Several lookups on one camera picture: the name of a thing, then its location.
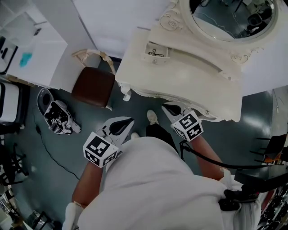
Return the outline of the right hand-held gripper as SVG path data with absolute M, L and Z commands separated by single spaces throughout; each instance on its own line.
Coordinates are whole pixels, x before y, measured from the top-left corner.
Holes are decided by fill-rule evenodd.
M 165 102 L 162 104 L 162 110 L 172 123 L 172 128 L 176 134 L 188 142 L 203 133 L 203 128 L 200 119 L 194 111 L 187 113 L 181 103 Z

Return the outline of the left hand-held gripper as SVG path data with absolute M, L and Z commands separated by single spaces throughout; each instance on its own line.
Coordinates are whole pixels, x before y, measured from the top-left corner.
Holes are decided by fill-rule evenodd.
M 131 117 L 108 119 L 102 127 L 89 135 L 83 146 L 84 157 L 107 173 L 122 154 L 122 143 L 133 126 L 134 119 Z

